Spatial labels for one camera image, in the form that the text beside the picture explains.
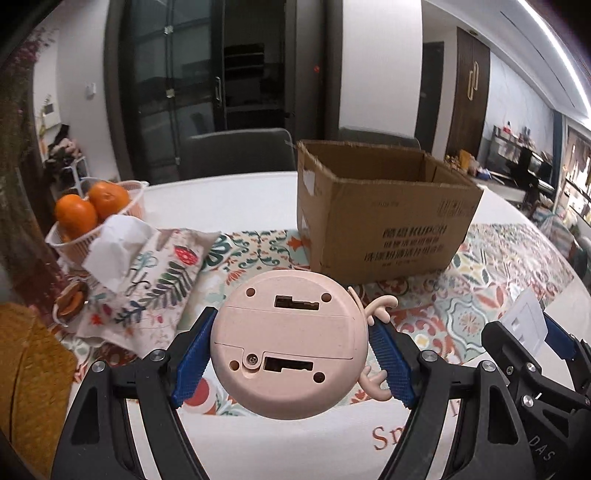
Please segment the tissue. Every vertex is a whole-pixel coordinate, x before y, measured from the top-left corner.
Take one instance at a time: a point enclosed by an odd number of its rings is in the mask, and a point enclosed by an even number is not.
[[[131,262],[156,231],[139,218],[111,215],[103,223],[100,237],[91,243],[82,267],[116,293],[127,276]]]

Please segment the patterned tablecloth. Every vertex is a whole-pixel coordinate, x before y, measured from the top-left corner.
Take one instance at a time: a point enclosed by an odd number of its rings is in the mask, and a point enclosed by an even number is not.
[[[189,329],[204,307],[220,307],[227,295],[249,278],[280,268],[309,269],[297,231],[221,235],[204,261],[179,329]],[[532,226],[478,224],[470,227],[445,271],[355,288],[365,304],[384,294],[395,295],[400,304],[392,319],[399,331],[412,336],[421,349],[435,350],[448,362],[464,363],[484,352],[480,343],[484,325],[500,318],[523,289],[532,287],[547,304],[572,279],[564,258]],[[96,359],[119,365],[134,358],[120,347],[92,347],[58,326],[53,329],[79,359],[76,382]],[[372,370],[379,370],[371,348],[368,363]],[[356,385],[339,405],[367,399]],[[183,410],[254,415],[228,396],[211,364]]]

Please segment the floral fabric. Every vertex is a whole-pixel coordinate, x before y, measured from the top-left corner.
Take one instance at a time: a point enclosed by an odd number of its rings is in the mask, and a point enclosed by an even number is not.
[[[186,229],[155,233],[116,294],[102,285],[92,289],[76,335],[99,337],[139,356],[168,348],[216,237]]]
[[[297,231],[220,235],[203,260],[178,329],[189,329],[206,306],[219,308],[249,278],[279,268],[309,269]],[[384,294],[395,295],[399,306],[391,315],[399,331],[408,333],[421,349],[464,363],[483,352],[484,325],[501,317],[523,289],[532,287],[548,304],[573,280],[571,272],[548,240],[529,225],[472,225],[445,271],[355,288],[365,304]],[[62,330],[56,334],[79,356],[77,381],[95,359],[119,365],[134,358],[118,346],[93,348]],[[371,348],[368,364],[379,370]],[[356,385],[339,406],[368,399]],[[253,415],[227,394],[211,364],[182,409],[187,414]]]

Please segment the white wall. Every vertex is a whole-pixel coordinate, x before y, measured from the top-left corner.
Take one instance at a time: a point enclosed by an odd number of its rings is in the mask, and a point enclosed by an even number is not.
[[[119,177],[103,81],[108,9],[109,0],[64,0],[42,23],[58,29],[57,42],[43,52],[34,79],[35,111],[41,108],[45,91],[55,91],[61,122],[70,125],[69,137],[79,143],[91,175],[103,179]],[[96,84],[96,94],[87,99],[85,88],[91,82]]]
[[[515,135],[523,127],[529,128],[536,149],[552,154],[552,110],[517,73],[491,52],[491,80],[482,136],[490,140],[493,127],[502,127],[507,122],[511,122]]]
[[[414,136],[421,87],[420,0],[344,0],[340,127]]]
[[[60,38],[58,25],[55,21],[47,20],[44,22],[46,29],[46,39],[52,39],[53,42],[44,48],[35,64],[33,73],[33,107],[35,111],[35,128],[37,132],[41,126],[41,108],[45,104],[47,96],[51,96],[54,109],[59,115],[59,104],[57,103],[56,86],[56,68],[57,68],[57,45]],[[46,145],[50,145],[60,130],[59,125],[48,128],[44,140]]]
[[[447,148],[449,129],[452,125],[453,103],[456,97],[457,74],[457,29],[448,28],[444,31],[423,29],[425,43],[443,42],[443,77],[441,80],[441,100],[437,116],[437,128],[433,140],[431,154],[435,158],[443,158]]]

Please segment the gray chair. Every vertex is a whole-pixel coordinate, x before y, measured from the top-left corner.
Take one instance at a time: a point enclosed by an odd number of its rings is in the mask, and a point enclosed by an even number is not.
[[[231,130],[196,135],[181,148],[181,180],[238,173],[293,171],[291,135],[283,128]]]
[[[341,127],[339,128],[339,140],[341,142],[369,143],[372,145],[396,145],[421,150],[421,144],[414,137],[376,132],[364,128]]]

